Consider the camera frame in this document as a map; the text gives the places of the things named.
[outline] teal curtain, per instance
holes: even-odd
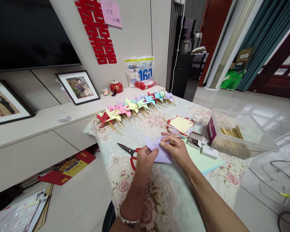
[[[249,88],[289,29],[290,0],[264,0],[240,48],[253,47],[253,50],[238,90]]]

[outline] red box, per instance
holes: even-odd
[[[95,159],[96,157],[87,150],[82,150],[55,170],[48,172],[44,176],[38,176],[38,180],[51,184],[63,185]]]

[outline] person's right hand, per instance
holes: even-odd
[[[160,146],[171,153],[172,157],[183,170],[186,170],[189,166],[194,165],[188,154],[184,140],[179,139],[175,135],[168,132],[161,132],[161,135],[168,136],[161,139]]]

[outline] floral tablecloth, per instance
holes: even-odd
[[[143,147],[146,137],[154,141],[161,136],[162,131],[167,131],[168,119],[176,115],[191,118],[194,111],[205,116],[203,124],[196,127],[196,131],[208,135],[206,126],[211,117],[211,109],[178,97],[174,97],[174,102],[176,107],[168,106],[157,111],[151,110],[152,115],[144,118],[144,122],[140,119],[136,121],[132,119],[134,125],[131,125],[130,122],[124,121],[125,129],[120,129],[123,136],[116,134],[109,126],[98,128],[97,118],[93,118],[86,126],[84,132],[95,136],[98,141],[110,181],[116,213],[127,195],[134,175],[130,155],[117,143],[132,149]],[[224,165],[207,173],[205,177],[225,202],[233,208],[249,161],[221,152],[218,154],[225,161]],[[144,202],[142,231],[206,231],[193,188],[175,161],[172,164],[154,164]]]

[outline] scissors blade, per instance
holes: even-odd
[[[117,143],[122,149],[124,149],[126,152],[128,152],[131,156],[133,156],[133,153],[135,152],[135,150],[131,149],[131,148],[128,148],[127,146],[125,145],[122,145],[120,143]]]

